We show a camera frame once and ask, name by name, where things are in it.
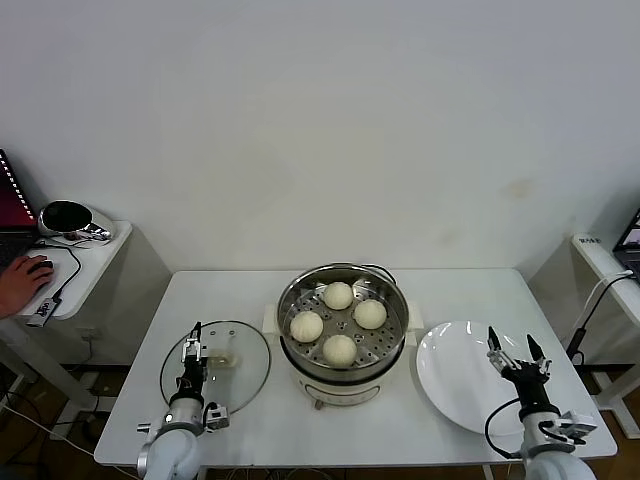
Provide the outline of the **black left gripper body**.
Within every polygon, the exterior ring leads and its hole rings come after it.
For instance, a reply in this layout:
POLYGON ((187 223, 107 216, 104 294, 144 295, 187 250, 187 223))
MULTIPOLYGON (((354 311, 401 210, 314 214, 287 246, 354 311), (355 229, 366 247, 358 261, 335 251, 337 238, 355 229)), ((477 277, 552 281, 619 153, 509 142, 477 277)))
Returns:
POLYGON ((186 362, 183 374, 176 379, 177 398, 201 398, 206 379, 206 366, 202 362, 186 362))

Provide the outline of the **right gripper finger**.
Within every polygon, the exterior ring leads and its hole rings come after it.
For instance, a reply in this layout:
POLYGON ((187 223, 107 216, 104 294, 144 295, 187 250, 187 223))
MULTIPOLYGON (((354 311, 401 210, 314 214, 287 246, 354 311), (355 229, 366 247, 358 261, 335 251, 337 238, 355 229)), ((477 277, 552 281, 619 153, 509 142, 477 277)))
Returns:
POLYGON ((526 336, 531 363, 526 364, 526 376, 528 378, 549 378, 551 359, 548 359, 538 342, 528 334, 526 336))
POLYGON ((489 348, 487 357, 498 373, 515 369, 513 359, 501 348, 499 337, 492 326, 488 327, 487 345, 489 348))

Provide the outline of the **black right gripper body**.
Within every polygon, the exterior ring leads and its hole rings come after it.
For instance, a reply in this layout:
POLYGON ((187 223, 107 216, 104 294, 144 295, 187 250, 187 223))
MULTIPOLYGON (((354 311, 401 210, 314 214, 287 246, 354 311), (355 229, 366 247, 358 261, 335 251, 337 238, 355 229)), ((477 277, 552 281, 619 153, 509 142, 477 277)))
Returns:
POLYGON ((523 408, 542 407, 550 404, 545 390, 549 375, 536 366, 521 366, 519 369, 504 367, 502 377, 511 382, 523 408))

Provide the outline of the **person's bare hand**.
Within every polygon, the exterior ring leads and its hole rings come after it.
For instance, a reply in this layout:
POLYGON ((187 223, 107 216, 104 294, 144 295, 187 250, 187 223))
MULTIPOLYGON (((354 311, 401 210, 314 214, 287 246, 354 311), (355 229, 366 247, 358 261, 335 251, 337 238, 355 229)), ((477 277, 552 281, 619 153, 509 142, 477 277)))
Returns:
POLYGON ((17 257, 1 273, 0 316, 2 319, 19 313, 34 295, 52 278, 54 269, 45 265, 46 256, 17 257))

